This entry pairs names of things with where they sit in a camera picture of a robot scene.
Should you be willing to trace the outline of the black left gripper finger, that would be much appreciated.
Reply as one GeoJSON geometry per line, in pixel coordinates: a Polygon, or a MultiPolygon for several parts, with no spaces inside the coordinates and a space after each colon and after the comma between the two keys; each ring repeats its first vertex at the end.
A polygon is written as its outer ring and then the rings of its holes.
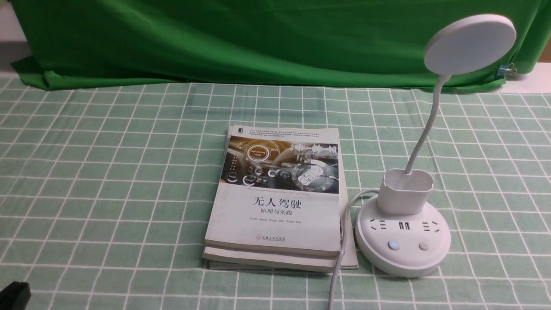
{"type": "Polygon", "coordinates": [[[27,282],[13,281],[0,292],[1,310],[25,310],[31,298],[27,282]]]}

